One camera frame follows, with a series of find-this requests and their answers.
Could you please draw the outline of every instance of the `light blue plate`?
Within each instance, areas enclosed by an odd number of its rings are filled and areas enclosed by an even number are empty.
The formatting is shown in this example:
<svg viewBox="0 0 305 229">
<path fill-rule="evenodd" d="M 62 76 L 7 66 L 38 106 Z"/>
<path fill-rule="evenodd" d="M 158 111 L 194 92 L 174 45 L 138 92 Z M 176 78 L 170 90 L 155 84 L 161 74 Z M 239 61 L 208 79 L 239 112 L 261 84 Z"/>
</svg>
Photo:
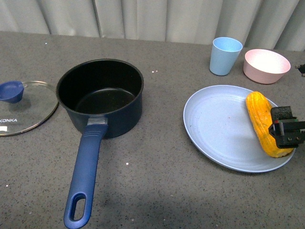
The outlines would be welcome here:
<svg viewBox="0 0 305 229">
<path fill-rule="evenodd" d="M 295 150 L 282 158 L 263 151 L 245 103 L 250 92 L 230 85 L 203 88 L 186 102 L 183 120 L 192 142 L 209 159 L 233 170 L 263 173 L 285 165 Z"/>
</svg>

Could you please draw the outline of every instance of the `handle hole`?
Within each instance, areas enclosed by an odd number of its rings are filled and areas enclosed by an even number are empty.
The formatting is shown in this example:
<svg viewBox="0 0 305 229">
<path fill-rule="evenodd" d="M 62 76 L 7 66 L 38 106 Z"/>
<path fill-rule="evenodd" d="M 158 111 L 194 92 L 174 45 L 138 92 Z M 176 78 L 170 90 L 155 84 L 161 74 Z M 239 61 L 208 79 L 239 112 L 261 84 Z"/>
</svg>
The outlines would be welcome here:
<svg viewBox="0 0 305 229">
<path fill-rule="evenodd" d="M 71 220 L 79 220 L 83 217 L 85 203 L 86 196 L 84 194 L 78 194 L 74 197 L 71 209 Z"/>
</svg>

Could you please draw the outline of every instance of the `yellow corn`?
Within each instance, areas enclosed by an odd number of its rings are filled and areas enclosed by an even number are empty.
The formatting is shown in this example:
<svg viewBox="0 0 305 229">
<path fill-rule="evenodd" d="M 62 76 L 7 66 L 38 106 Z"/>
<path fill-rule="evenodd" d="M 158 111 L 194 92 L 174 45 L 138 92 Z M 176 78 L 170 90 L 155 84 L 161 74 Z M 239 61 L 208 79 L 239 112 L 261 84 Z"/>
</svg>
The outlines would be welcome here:
<svg viewBox="0 0 305 229">
<path fill-rule="evenodd" d="M 252 92 L 246 97 L 246 105 L 254 130 L 263 150 L 271 157 L 283 157 L 292 152 L 292 148 L 279 149 L 275 139 L 269 134 L 272 124 L 271 104 L 260 92 Z"/>
</svg>

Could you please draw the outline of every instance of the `curtain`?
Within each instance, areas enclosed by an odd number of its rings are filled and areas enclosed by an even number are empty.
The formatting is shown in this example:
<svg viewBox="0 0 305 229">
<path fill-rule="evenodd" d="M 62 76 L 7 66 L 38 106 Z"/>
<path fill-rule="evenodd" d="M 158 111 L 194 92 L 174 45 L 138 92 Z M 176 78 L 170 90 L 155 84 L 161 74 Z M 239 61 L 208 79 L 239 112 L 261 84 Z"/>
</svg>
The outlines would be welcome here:
<svg viewBox="0 0 305 229">
<path fill-rule="evenodd" d="M 0 31 L 305 50 L 305 0 L 0 0 Z"/>
</svg>

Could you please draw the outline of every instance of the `plastic cup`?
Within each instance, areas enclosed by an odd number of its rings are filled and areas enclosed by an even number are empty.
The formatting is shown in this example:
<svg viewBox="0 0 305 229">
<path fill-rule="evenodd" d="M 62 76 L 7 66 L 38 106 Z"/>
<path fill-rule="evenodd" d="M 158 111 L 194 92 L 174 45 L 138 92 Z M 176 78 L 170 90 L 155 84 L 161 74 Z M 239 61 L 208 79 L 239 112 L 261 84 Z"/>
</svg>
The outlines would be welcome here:
<svg viewBox="0 0 305 229">
<path fill-rule="evenodd" d="M 210 71 L 215 75 L 227 75 L 243 48 L 238 40 L 218 37 L 213 41 Z"/>
</svg>

